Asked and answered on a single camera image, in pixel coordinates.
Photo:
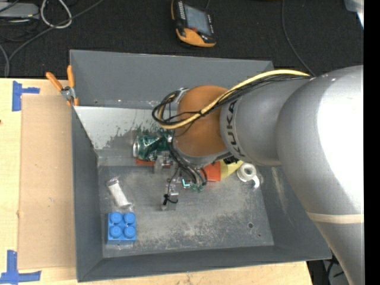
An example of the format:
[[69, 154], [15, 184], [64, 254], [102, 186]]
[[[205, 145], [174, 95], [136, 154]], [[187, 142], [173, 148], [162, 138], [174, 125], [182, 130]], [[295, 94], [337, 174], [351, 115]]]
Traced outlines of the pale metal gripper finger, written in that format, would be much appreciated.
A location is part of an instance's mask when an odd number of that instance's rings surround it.
[[163, 194], [161, 209], [163, 211], [176, 210], [179, 201], [179, 193], [175, 190], [169, 189]]
[[171, 156], [159, 154], [154, 163], [154, 174], [171, 175], [174, 171], [174, 161]]

